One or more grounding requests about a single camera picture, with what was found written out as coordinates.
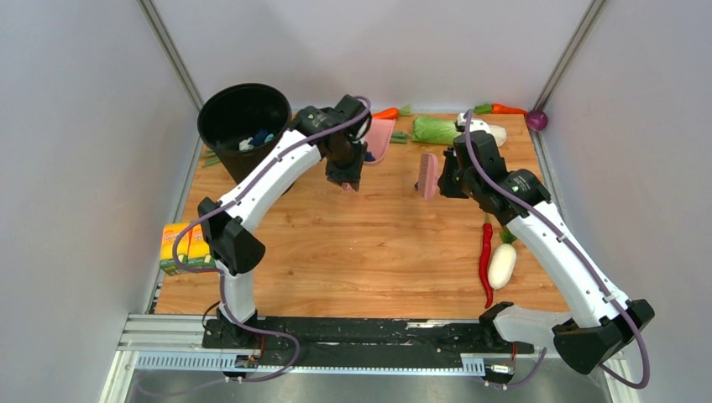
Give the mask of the white paper in bin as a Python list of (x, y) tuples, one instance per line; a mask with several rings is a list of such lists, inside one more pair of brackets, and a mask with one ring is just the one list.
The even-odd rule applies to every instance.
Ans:
[(254, 146), (250, 143), (250, 141), (251, 139), (242, 140), (238, 145), (238, 149), (243, 152), (253, 149)]

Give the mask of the red chili pepper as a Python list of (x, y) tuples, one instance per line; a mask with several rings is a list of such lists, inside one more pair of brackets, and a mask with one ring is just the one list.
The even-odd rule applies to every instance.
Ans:
[(485, 298), (486, 298), (484, 307), (486, 309), (489, 309), (493, 305), (493, 302), (494, 302), (494, 290), (490, 285), (489, 277), (488, 277), (488, 268), (489, 268), (491, 254), (492, 254), (492, 238), (494, 235), (494, 229), (493, 229), (492, 223), (490, 221), (490, 215), (488, 213), (486, 213), (484, 215), (482, 231), (483, 231), (483, 233), (482, 233), (482, 242), (481, 242), (481, 251), (480, 251), (480, 256), (479, 256), (478, 270), (479, 270), (480, 284), (483, 286), (483, 290), (484, 290)]

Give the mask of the orange carrot right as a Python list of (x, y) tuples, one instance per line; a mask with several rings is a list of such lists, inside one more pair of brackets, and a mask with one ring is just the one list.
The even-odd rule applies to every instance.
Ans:
[(509, 107), (500, 103), (486, 103), (474, 108), (474, 113), (485, 114), (507, 114), (507, 115), (527, 115), (527, 110), (518, 107)]

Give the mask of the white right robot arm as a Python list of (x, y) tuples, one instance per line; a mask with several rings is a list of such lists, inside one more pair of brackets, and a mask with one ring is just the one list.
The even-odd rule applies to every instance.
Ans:
[(508, 170), (490, 126), (471, 112), (457, 116), (458, 137), (444, 152), (442, 196), (471, 198), (537, 259), (562, 294), (566, 312), (500, 302), (482, 314), (479, 340), (490, 351), (510, 342), (554, 350), (574, 371), (590, 374), (631, 342), (650, 363), (641, 331), (655, 312), (632, 300), (597, 267), (571, 233), (546, 187), (529, 170)]

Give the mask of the black trash bin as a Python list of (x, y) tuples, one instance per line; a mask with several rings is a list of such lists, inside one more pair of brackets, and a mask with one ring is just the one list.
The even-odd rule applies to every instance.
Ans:
[[(238, 184), (276, 146), (291, 117), (291, 105), (282, 92), (265, 84), (244, 83), (210, 97), (196, 125), (203, 143)], [(275, 137), (252, 149), (239, 148), (242, 141), (257, 137), (259, 131)]]

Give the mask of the napa cabbage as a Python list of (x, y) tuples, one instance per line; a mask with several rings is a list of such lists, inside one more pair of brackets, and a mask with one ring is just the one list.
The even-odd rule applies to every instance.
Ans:
[[(458, 115), (454, 121), (435, 118), (427, 115), (418, 116), (412, 126), (411, 140), (418, 143), (451, 145), (453, 140), (462, 132), (462, 124), (465, 123), (463, 114)], [(508, 135), (504, 128), (496, 125), (489, 125), (482, 119), (472, 118), (470, 132), (484, 130), (490, 133), (498, 147), (505, 144)]]

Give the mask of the pink dustpan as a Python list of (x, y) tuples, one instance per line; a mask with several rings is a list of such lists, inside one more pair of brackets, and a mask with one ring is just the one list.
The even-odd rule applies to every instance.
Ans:
[(373, 119), (359, 140), (351, 128), (344, 129), (343, 136), (349, 142), (350, 154), (344, 165), (335, 168), (330, 181), (344, 191), (358, 191), (364, 167), (376, 165), (385, 157), (394, 125), (394, 120)]

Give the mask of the purple onion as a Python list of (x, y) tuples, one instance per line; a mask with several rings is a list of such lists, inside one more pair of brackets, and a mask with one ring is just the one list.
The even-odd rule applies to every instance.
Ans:
[(526, 115), (526, 126), (536, 132), (544, 130), (549, 123), (548, 115), (543, 111), (532, 110)]

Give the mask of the pink hand brush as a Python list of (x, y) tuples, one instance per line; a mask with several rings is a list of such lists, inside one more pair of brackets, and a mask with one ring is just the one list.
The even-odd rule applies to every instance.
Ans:
[(424, 200), (431, 200), (437, 193), (437, 169), (437, 156), (433, 153), (422, 153), (415, 188)]

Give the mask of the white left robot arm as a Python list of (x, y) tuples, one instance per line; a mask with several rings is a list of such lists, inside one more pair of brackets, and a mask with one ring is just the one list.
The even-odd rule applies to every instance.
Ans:
[(257, 335), (252, 319), (254, 270), (266, 247), (254, 235), (264, 215), (294, 182), (319, 162), (327, 180), (346, 190), (360, 187), (368, 145), (364, 139), (372, 115), (367, 97), (346, 95), (333, 108), (305, 107), (270, 153), (230, 192), (203, 200), (200, 224), (216, 261), (220, 317), (225, 338), (237, 348)]

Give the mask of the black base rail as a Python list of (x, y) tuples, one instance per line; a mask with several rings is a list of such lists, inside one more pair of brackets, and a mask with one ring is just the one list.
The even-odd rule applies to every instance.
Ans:
[(226, 319), (203, 323), (202, 346), (239, 350), (249, 366), (288, 369), (462, 369), (463, 358), (534, 353), (476, 320), (255, 317), (246, 331)]

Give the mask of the blue scraps in bin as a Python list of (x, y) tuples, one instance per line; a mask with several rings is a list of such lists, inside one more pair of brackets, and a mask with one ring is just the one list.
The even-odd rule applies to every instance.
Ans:
[(257, 148), (265, 143), (268, 143), (272, 141), (275, 137), (275, 134), (269, 131), (268, 129), (259, 129), (256, 134), (249, 140), (249, 145)]

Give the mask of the white radish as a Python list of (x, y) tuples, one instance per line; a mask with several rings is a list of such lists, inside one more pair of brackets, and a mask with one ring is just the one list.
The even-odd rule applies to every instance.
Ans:
[(503, 288), (510, 281), (517, 261), (513, 246), (516, 240), (517, 237), (508, 228), (501, 229), (500, 245), (492, 253), (487, 273), (489, 285), (494, 290)]

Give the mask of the orange carrot left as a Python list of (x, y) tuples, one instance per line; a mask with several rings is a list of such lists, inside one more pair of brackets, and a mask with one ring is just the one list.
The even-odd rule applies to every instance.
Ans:
[(411, 115), (411, 105), (404, 107), (389, 107), (372, 115), (373, 119), (397, 120)]

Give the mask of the orange carrot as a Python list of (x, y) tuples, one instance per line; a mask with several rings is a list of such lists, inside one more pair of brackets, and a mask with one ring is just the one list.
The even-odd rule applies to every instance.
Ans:
[(411, 105), (404, 107), (389, 107), (372, 115), (373, 119), (397, 120), (411, 115)]
[(527, 110), (518, 107), (509, 107), (500, 103), (486, 103), (474, 108), (474, 113), (485, 114), (507, 114), (507, 115), (527, 115)]

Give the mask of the orange yellow snack box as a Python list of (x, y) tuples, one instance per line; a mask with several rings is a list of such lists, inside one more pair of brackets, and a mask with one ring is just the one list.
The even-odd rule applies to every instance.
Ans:
[(179, 243), (176, 242), (176, 237), (188, 226), (188, 222), (180, 222), (167, 224), (163, 228), (160, 245), (160, 269), (165, 275), (172, 276), (185, 272), (182, 265), (188, 264), (191, 231), (188, 231)]

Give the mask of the green scallions bunch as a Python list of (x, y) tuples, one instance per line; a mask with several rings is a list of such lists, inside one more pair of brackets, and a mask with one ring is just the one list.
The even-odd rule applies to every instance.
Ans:
[(365, 136), (369, 144), (369, 152), (375, 157), (375, 162), (364, 162), (366, 165), (377, 165), (386, 156), (390, 144), (406, 144), (408, 137), (404, 132), (371, 129)]

